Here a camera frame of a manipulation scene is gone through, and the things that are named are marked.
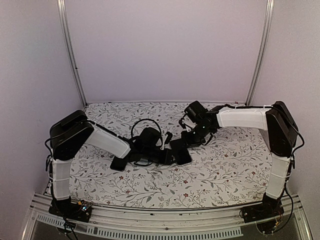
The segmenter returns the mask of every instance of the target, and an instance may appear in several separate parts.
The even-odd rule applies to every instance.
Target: white wall
[[[275,1],[253,104],[284,101],[306,146],[296,153],[290,189],[298,192],[314,239],[320,239],[320,1]]]
[[[17,240],[48,181],[44,140],[81,107],[55,0],[0,2],[0,239]]]
[[[66,1],[88,102],[244,102],[266,0]]]

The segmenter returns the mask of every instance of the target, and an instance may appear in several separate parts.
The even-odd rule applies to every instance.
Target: metal pole
[[[255,94],[255,90],[257,87],[257,83],[258,83],[258,79],[259,79],[259,75],[260,75],[260,71],[261,71],[261,67],[262,67],[262,63],[263,63],[263,59],[266,51],[268,36],[271,28],[273,11],[274,11],[274,0],[267,0],[259,54],[256,60],[249,92],[245,100],[245,104],[247,106],[251,105],[254,94]]]
[[[74,50],[73,50],[72,43],[71,43],[65,0],[57,0],[57,3],[58,3],[59,17],[60,17],[61,26],[62,26],[62,32],[63,32],[65,45],[66,45],[66,49],[67,49],[68,56],[69,56],[69,61],[70,61],[72,72],[73,72],[75,86],[78,91],[81,103],[85,107],[88,105],[88,103],[86,100],[84,88],[83,88],[81,80],[80,80],[80,75],[79,75],[79,71],[78,71],[78,67],[77,67],[77,63],[76,63],[76,58],[75,58]]]

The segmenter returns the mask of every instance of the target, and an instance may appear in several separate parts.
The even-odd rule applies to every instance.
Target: floral tablecloth
[[[93,103],[85,113],[123,137],[142,118],[156,120],[173,139],[183,130],[179,119],[188,103],[125,102]],[[211,109],[216,104],[204,103]],[[152,122],[138,124],[138,135]],[[110,169],[113,156],[84,145],[70,171],[70,194],[96,204],[139,208],[205,208],[260,201],[266,190],[272,159],[258,129],[220,128],[207,146],[189,149],[192,163],[185,166],[148,167],[128,163],[125,171]]]

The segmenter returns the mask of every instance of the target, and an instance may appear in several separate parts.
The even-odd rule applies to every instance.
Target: floral pattern
[[[123,137],[142,118],[158,122],[162,133],[174,139],[183,130],[179,119],[188,103],[94,103],[85,112],[93,120]],[[216,104],[206,103],[211,109]],[[134,129],[138,135],[152,122]],[[84,145],[72,161],[70,194],[96,204],[136,208],[206,208],[260,201],[268,185],[272,160],[258,129],[220,128],[207,146],[189,149],[192,163],[185,166],[128,163],[125,171],[110,169],[113,156]]]

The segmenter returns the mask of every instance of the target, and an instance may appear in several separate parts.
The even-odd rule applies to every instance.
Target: ventilation grille
[[[64,228],[65,221],[55,216],[48,216],[38,213],[37,220],[39,222]],[[222,240],[243,236],[240,227],[229,228],[226,230],[216,230],[201,233],[136,233],[129,231],[110,230],[102,227],[87,226],[86,230],[75,232],[108,238],[112,240]]]

